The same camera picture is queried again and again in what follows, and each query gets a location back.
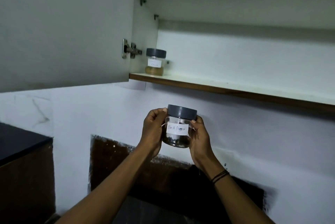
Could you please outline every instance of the open cabinet door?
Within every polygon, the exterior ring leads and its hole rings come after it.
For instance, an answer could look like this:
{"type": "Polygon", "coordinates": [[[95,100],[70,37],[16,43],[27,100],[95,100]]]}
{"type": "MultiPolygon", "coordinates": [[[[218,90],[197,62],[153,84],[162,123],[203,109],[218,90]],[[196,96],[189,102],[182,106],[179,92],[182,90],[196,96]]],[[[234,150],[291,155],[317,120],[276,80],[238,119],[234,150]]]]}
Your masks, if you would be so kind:
{"type": "Polygon", "coordinates": [[[0,0],[0,92],[128,81],[134,0],[0,0]]]}

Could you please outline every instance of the small jar label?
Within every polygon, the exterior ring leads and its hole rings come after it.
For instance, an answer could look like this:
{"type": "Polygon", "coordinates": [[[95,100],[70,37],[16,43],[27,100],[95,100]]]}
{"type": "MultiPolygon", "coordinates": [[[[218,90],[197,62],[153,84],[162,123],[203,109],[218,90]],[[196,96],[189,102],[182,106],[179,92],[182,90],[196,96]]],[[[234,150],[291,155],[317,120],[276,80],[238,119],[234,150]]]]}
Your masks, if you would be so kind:
{"type": "Polygon", "coordinates": [[[156,60],[156,59],[148,59],[148,66],[155,67],[155,68],[161,68],[162,61],[156,60]]]}
{"type": "Polygon", "coordinates": [[[167,123],[166,133],[180,135],[180,136],[188,136],[188,124],[179,124],[179,123],[167,123]]]}

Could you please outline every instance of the jar label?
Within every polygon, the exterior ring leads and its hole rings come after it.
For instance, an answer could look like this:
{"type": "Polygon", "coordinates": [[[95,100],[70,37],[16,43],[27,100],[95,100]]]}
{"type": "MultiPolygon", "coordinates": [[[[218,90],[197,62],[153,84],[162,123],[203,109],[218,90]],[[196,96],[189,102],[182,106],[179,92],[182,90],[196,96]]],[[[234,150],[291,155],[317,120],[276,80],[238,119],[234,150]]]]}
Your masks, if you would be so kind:
{"type": "Polygon", "coordinates": [[[188,136],[188,124],[179,124],[179,123],[167,123],[166,133],[180,135],[180,136],[188,136]]]}
{"type": "Polygon", "coordinates": [[[148,66],[155,67],[155,68],[161,68],[162,61],[156,60],[156,59],[148,59],[148,66]]]}

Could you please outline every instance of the cabinet hinge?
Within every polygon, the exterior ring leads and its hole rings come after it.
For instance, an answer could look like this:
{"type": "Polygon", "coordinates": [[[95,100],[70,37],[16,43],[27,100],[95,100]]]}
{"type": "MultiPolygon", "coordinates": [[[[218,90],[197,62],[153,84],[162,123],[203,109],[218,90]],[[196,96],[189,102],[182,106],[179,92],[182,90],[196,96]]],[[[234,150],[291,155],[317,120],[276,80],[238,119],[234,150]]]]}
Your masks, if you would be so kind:
{"type": "Polygon", "coordinates": [[[131,59],[135,59],[135,55],[142,55],[142,50],[137,49],[135,43],[131,43],[131,46],[129,46],[128,40],[126,39],[123,39],[122,47],[123,47],[122,50],[123,59],[127,58],[127,54],[130,54],[131,59]]]}

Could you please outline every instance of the spice jar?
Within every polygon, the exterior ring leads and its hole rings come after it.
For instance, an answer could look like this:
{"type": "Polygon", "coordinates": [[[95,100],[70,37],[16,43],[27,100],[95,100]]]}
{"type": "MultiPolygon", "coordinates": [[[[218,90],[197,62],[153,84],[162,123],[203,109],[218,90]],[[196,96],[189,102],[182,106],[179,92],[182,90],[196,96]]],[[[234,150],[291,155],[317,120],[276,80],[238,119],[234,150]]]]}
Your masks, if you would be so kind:
{"type": "Polygon", "coordinates": [[[145,67],[145,73],[162,76],[164,73],[166,51],[156,48],[147,48],[146,57],[148,66],[145,67]]]}
{"type": "Polygon", "coordinates": [[[164,143],[179,148],[190,145],[191,120],[197,118],[197,111],[175,105],[167,106],[167,117],[161,139],[164,143]]]}

